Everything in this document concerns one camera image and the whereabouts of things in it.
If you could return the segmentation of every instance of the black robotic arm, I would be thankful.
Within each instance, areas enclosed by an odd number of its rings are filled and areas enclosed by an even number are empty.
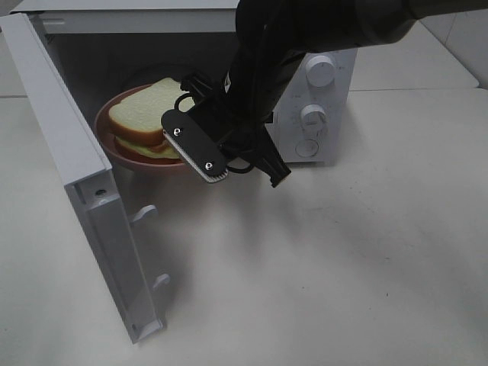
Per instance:
[[[167,112],[165,136],[210,183],[256,167],[276,187],[291,171],[265,124],[306,53],[394,43],[425,16],[482,8],[488,0],[241,0],[232,65],[216,85],[183,81],[197,104]],[[237,157],[249,168],[230,168]]]

